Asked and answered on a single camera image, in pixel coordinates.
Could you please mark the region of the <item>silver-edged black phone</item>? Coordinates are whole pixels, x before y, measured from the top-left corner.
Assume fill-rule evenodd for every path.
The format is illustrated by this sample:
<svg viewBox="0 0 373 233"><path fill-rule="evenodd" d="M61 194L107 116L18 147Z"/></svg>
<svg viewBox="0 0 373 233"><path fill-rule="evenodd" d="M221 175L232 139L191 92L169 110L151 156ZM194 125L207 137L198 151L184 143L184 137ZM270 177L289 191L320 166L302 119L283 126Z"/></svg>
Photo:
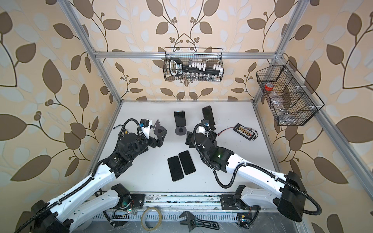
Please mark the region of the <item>silver-edged black phone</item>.
<svg viewBox="0 0 373 233"><path fill-rule="evenodd" d="M186 175L190 175L196 171L193 160L188 150L178 154L183 171Z"/></svg>

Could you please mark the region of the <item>dark phone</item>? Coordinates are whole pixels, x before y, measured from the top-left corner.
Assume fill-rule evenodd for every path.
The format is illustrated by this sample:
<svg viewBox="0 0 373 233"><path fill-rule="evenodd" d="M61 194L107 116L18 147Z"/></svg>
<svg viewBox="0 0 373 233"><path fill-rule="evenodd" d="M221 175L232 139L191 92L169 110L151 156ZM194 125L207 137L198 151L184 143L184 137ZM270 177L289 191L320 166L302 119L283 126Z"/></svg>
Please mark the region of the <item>dark phone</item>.
<svg viewBox="0 0 373 233"><path fill-rule="evenodd" d="M168 158L168 165L172 181L178 181L184 178L184 173L181 167L180 159L178 156Z"/></svg>

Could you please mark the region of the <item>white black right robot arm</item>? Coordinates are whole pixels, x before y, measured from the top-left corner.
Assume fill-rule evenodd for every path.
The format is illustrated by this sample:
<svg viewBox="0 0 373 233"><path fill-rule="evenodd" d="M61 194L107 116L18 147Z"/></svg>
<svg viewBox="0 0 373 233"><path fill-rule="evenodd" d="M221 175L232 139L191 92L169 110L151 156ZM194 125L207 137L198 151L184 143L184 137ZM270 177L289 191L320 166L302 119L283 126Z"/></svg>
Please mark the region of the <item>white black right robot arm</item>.
<svg viewBox="0 0 373 233"><path fill-rule="evenodd" d="M266 190L266 194L256 196L249 187L239 186L239 208L275 206L279 213L296 222L301 222L304 214L319 216L322 213L322 207L307 193L299 175L292 171L284 174L265 169L245 160L232 150L217 146L217 134L210 129L207 121L203 120L186 135L186 144L197 150L221 188L230 188L236 177L241 176Z"/></svg>

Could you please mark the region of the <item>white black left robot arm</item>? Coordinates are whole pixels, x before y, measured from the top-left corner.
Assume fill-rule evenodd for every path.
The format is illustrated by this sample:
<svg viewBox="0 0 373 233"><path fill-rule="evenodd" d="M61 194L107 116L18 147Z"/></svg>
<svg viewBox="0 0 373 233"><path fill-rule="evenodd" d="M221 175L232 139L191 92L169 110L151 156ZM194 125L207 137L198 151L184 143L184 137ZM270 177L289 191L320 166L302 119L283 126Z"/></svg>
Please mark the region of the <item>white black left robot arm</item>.
<svg viewBox="0 0 373 233"><path fill-rule="evenodd" d="M18 226L17 233L72 233L100 212L131 206L130 192L121 184L94 199L91 196L120 177L149 148L162 147L167 130L159 121L153 123L145 118L128 119L120 127L112 154L99 161L92 173L73 188L47 203L34 204L33 216Z"/></svg>

